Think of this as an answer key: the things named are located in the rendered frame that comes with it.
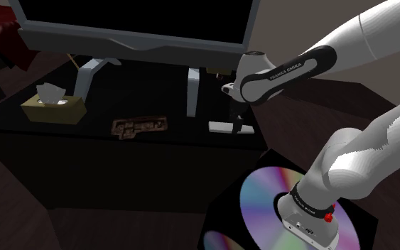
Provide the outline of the white flat rectangular object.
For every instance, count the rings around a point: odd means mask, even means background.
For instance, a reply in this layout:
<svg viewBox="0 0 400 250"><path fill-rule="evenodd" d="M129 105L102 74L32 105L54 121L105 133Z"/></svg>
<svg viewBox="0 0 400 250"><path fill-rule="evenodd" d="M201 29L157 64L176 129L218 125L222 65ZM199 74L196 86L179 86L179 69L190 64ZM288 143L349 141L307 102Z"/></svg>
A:
<svg viewBox="0 0 400 250"><path fill-rule="evenodd" d="M229 122L218 122L209 121L208 122L209 132L212 133L222 133L222 134L253 134L254 128L248 125L241 125L237 123Z"/></svg>

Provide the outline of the small tan box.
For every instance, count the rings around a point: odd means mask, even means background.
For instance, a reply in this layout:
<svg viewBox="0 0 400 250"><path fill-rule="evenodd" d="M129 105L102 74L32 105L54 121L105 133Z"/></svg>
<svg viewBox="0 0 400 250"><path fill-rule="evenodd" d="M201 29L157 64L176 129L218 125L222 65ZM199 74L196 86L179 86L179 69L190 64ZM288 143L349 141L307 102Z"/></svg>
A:
<svg viewBox="0 0 400 250"><path fill-rule="evenodd" d="M232 70L211 68L211 67L207 67L206 72L207 72L207 74L214 74L214 75L218 74L218 75L225 75L225 76L230 76L232 74Z"/></svg>

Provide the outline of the black rainbow disc robot stand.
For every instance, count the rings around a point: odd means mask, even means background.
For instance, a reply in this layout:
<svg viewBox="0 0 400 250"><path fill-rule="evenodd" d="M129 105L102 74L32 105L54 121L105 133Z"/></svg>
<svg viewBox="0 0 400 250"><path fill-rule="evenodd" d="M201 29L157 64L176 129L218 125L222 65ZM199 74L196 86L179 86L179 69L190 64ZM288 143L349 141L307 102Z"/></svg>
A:
<svg viewBox="0 0 400 250"><path fill-rule="evenodd" d="M274 205L305 172L274 150L246 171L207 209L198 250L316 250L284 229ZM378 220L351 201L335 203L340 239L335 250L372 250Z"/></svg>

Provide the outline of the brown flat patterned object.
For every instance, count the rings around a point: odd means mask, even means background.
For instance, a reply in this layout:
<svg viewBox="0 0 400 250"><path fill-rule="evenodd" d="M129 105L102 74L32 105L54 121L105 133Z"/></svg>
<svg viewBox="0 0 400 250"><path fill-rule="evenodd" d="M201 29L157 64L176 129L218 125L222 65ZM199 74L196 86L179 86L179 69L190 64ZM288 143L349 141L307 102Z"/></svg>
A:
<svg viewBox="0 0 400 250"><path fill-rule="evenodd" d="M142 132L166 131L168 122L165 116L140 116L129 119L115 119L112 122L111 135L119 140L132 139Z"/></svg>

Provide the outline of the grey framed television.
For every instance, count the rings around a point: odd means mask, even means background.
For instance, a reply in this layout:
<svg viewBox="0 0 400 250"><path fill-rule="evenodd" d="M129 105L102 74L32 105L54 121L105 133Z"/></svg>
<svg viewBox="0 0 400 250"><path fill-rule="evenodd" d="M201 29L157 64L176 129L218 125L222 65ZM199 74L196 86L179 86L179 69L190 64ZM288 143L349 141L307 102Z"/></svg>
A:
<svg viewBox="0 0 400 250"><path fill-rule="evenodd" d="M106 63L138 60L187 68L187 116L200 68L236 70L261 0L8 0L31 50L87 55L74 94L85 99Z"/></svg>

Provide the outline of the black television cabinet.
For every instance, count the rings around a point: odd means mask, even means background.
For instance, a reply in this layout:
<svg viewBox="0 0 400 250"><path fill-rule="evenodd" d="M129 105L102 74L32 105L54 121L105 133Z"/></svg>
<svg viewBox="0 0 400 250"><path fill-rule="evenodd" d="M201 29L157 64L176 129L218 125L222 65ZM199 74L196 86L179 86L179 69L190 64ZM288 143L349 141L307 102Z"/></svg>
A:
<svg viewBox="0 0 400 250"><path fill-rule="evenodd" d="M201 72L197 114L186 114L187 68L125 60L105 65L76 125L29 121L21 105L30 85L0 103L0 161L48 209L203 213L246 170L266 143L253 134L209 132L226 121L229 97ZM166 131L132 139L111 135L115 119L165 116Z"/></svg>

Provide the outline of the tan tissue box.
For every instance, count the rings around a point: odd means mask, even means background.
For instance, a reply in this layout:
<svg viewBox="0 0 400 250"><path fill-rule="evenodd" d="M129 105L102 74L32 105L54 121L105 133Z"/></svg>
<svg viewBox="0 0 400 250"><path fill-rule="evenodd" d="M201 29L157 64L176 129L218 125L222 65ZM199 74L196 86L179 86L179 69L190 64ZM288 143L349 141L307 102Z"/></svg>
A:
<svg viewBox="0 0 400 250"><path fill-rule="evenodd" d="M81 97L66 96L66 89L45 82L21 108L33 122L76 125L87 110Z"/></svg>

